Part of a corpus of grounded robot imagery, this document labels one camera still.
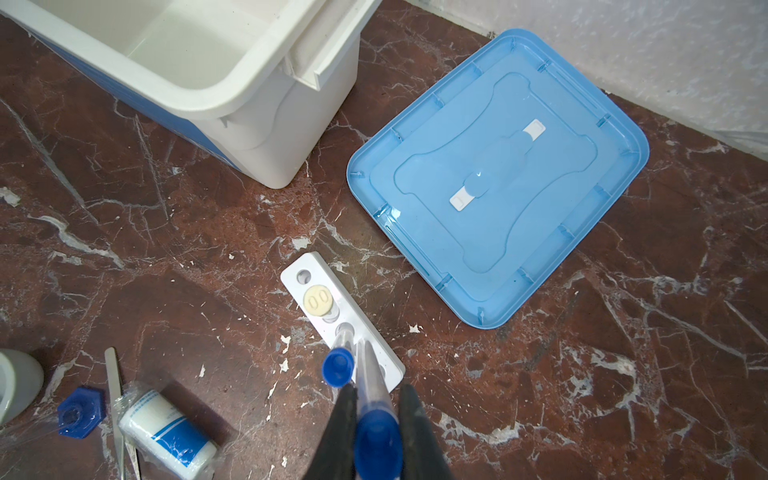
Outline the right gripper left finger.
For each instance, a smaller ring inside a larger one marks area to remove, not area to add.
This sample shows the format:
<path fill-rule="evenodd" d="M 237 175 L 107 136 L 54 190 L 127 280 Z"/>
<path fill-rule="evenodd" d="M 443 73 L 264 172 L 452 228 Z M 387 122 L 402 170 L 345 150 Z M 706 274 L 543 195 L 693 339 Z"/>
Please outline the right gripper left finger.
<path fill-rule="evenodd" d="M 304 480 L 355 478 L 356 426 L 357 389 L 347 384 L 339 391 L 320 443 L 303 476 Z"/>

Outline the blue-capped test tube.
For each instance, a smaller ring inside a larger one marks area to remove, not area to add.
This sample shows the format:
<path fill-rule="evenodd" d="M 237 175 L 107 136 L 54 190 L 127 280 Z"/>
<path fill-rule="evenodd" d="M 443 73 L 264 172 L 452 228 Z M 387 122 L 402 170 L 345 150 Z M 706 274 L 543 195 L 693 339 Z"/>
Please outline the blue-capped test tube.
<path fill-rule="evenodd" d="M 354 368 L 354 328 L 349 323 L 342 323 L 336 329 L 335 340 L 323 362 L 323 379 L 332 388 L 343 388 L 352 381 Z"/>
<path fill-rule="evenodd" d="M 354 464 L 360 479 L 399 479 L 403 444 L 399 423 L 373 346 L 355 346 L 357 425 Z"/>

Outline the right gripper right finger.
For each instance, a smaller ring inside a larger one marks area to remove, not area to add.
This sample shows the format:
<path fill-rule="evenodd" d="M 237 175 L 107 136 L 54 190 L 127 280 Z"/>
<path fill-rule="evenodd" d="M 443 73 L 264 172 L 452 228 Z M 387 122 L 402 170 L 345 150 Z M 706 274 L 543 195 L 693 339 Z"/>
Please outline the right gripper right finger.
<path fill-rule="evenodd" d="M 403 444 L 401 479 L 454 479 L 415 388 L 400 388 L 398 420 Z"/>

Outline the cork-stoppered glass test tube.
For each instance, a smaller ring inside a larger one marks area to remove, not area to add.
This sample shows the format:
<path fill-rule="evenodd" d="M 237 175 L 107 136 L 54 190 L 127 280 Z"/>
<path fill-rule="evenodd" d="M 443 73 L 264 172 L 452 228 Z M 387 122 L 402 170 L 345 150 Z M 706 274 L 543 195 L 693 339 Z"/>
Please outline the cork-stoppered glass test tube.
<path fill-rule="evenodd" d="M 324 285 L 313 285 L 305 292 L 303 307 L 308 315 L 318 317 L 326 323 L 335 322 L 340 315 L 332 292 Z"/>

